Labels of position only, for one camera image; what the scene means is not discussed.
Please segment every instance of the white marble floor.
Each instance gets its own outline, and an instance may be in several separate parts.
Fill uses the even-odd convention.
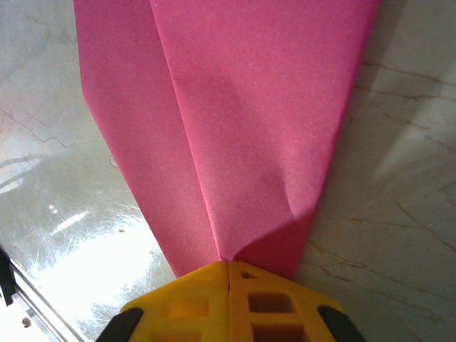
[[[382,1],[296,277],[368,341],[456,339],[454,18]],[[89,341],[173,275],[78,73],[71,0],[0,0],[0,244]]]

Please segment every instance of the yellow plastic part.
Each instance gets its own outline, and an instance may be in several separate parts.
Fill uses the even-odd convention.
[[[244,262],[229,270],[229,324],[233,342],[334,342],[317,311],[333,299]]]
[[[129,342],[229,342],[228,263],[216,262],[131,301],[144,310]]]
[[[317,311],[342,306],[239,261],[205,266],[122,308],[144,311],[129,342],[334,342]]]

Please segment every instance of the folded pink paper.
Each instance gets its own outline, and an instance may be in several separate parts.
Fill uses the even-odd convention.
[[[74,2],[84,98],[176,275],[292,277],[378,0]]]

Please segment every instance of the glossy floor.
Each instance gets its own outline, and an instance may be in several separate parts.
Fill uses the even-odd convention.
[[[456,5],[382,1],[297,281],[456,336]],[[88,340],[173,279],[83,102],[71,0],[0,0],[0,244]]]

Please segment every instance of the pink paper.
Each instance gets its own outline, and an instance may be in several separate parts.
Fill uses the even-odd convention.
[[[292,277],[378,0],[74,2],[85,100],[176,275]]]

